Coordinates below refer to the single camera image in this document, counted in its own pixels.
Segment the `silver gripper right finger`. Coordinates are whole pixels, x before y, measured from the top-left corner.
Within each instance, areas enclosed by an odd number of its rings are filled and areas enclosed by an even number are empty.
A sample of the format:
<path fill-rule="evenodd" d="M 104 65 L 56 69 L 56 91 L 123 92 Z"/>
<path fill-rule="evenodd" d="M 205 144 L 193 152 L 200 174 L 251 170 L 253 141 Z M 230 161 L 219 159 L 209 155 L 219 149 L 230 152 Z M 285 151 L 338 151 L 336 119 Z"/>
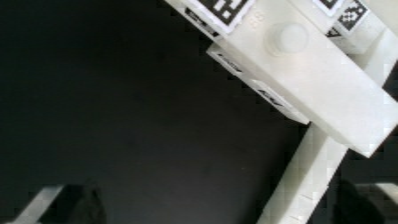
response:
<path fill-rule="evenodd" d="M 336 224 L 398 224 L 398 184 L 342 181 Z"/>

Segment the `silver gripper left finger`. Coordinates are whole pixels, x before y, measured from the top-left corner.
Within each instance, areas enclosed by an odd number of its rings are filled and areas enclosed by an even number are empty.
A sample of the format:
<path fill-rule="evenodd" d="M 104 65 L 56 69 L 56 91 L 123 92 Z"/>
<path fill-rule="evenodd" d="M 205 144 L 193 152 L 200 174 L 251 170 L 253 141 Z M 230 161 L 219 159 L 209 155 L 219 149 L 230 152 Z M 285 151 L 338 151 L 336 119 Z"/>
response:
<path fill-rule="evenodd" d="M 45 186 L 11 224 L 107 224 L 98 186 Z"/>

